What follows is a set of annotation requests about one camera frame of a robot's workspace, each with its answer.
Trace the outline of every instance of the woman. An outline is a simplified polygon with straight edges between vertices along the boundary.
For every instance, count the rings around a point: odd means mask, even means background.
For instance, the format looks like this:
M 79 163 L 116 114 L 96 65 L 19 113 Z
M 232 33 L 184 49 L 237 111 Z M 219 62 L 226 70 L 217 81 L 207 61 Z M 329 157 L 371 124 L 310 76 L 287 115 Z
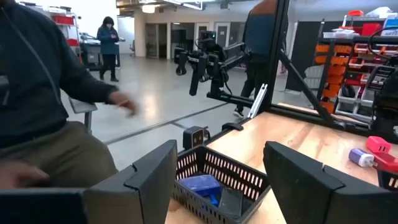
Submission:
M 101 41 L 101 54 L 103 66 L 99 71 L 99 78 L 104 80 L 104 74 L 107 70 L 111 70 L 111 82 L 118 82 L 115 74 L 116 56 L 119 54 L 119 36 L 116 29 L 113 28 L 113 19 L 109 16 L 105 17 L 102 26 L 98 29 L 97 39 Z

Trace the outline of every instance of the wooden workbench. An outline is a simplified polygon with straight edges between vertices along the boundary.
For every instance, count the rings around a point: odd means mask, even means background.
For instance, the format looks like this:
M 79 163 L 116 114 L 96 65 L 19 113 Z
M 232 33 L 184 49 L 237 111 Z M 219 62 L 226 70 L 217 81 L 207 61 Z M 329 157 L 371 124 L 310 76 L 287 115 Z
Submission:
M 244 124 L 241 132 L 231 131 L 209 145 L 210 148 L 265 172 L 262 163 L 266 141 L 277 141 L 335 169 L 377 185 L 373 168 L 361 168 L 348 160 L 352 148 L 365 148 L 365 137 L 336 131 L 315 124 L 263 113 Z M 393 154 L 398 147 L 393 146 Z M 175 201 L 170 202 L 166 224 L 203 223 Z M 250 224 L 285 224 L 282 212 L 272 190 L 266 195 Z

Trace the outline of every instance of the khaki pants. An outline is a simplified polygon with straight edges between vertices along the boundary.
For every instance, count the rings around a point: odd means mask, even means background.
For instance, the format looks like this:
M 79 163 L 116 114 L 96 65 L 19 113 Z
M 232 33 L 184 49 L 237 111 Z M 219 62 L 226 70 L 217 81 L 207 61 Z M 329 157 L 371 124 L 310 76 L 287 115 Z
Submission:
M 0 161 L 23 161 L 50 176 L 51 187 L 91 187 L 117 173 L 108 147 L 79 122 L 0 150 Z

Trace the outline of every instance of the hand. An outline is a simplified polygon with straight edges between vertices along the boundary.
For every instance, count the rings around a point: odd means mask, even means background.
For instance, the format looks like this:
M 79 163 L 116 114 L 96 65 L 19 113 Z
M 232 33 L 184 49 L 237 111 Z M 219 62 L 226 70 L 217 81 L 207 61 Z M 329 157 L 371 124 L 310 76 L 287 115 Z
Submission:
M 23 162 L 3 162 L 0 163 L 0 189 L 18 189 L 22 186 L 21 182 L 40 182 L 49 176 L 40 169 L 29 166 Z
M 115 91 L 111 93 L 109 96 L 109 100 L 115 105 L 129 110 L 130 116 L 134 116 L 138 113 L 138 107 L 136 103 L 133 102 L 126 94 L 120 91 Z

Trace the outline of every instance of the chair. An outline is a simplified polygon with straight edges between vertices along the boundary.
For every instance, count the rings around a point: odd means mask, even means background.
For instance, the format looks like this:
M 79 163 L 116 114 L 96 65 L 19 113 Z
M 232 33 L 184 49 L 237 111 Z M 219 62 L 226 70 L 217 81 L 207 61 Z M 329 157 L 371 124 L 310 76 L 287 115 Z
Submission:
M 91 115 L 93 111 L 98 110 L 97 106 L 94 103 L 85 103 L 70 97 L 69 103 L 72 106 L 73 112 L 75 114 L 85 114 L 85 126 L 87 127 L 88 132 L 91 134 Z
M 130 57 L 135 57 L 136 56 L 136 41 L 133 40 L 132 44 L 130 44 L 130 50 L 132 51 L 132 53 L 130 54 Z

